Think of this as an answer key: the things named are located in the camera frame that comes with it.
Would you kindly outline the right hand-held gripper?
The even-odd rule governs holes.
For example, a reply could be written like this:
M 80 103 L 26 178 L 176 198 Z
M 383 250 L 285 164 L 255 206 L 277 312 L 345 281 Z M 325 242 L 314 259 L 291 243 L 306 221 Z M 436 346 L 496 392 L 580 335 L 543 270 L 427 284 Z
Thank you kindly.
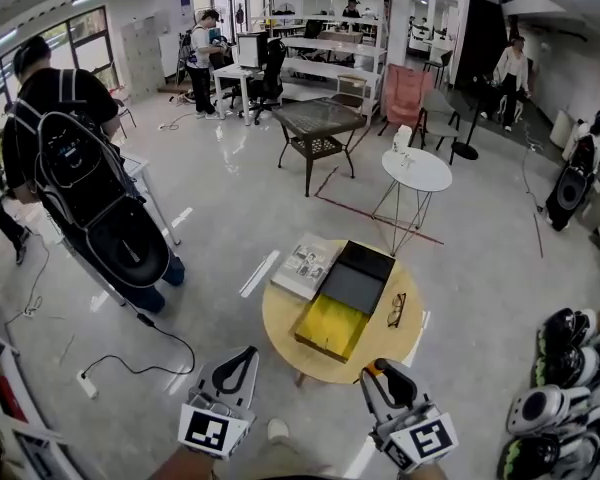
M 388 393 L 367 367 L 362 370 L 362 391 L 376 423 L 370 433 L 376 448 L 400 472 L 414 472 L 434 464 L 459 444 L 448 412 L 442 413 L 412 369 L 395 360 L 380 360 Z

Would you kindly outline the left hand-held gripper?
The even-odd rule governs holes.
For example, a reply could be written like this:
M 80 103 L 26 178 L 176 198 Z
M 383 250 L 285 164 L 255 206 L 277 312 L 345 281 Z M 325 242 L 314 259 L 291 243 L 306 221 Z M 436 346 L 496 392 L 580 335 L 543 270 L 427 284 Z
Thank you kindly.
M 192 451 L 228 460 L 246 438 L 255 414 L 248 408 L 259 366 L 254 346 L 229 350 L 201 368 L 197 388 L 181 406 L 178 442 Z

